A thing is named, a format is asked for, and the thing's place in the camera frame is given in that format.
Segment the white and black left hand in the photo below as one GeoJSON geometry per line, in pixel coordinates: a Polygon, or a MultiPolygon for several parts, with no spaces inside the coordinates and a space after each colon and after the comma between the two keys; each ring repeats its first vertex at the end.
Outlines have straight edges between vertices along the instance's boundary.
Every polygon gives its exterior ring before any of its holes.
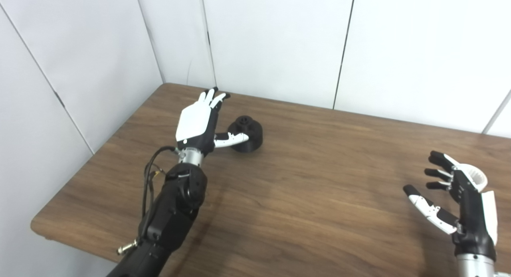
{"type": "Polygon", "coordinates": [[[196,102],[181,111],[176,130],[177,147],[180,151],[194,148],[204,157],[217,147],[229,147],[250,140],[246,133],[216,133],[219,111],[229,93],[216,95],[217,87],[203,91],[196,102]]]}

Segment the white and black right hand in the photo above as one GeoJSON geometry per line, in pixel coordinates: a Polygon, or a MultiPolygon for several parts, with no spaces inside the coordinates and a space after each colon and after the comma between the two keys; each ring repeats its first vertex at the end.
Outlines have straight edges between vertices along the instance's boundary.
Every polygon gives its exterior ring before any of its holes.
{"type": "Polygon", "coordinates": [[[428,182],[426,187],[449,193],[459,206],[459,216],[437,206],[411,184],[403,187],[408,199],[429,222],[452,237],[455,255],[482,255],[495,262],[498,219],[495,194],[484,191],[487,175],[442,152],[431,151],[428,160],[438,168],[426,168],[424,173],[439,181],[428,182]]]}

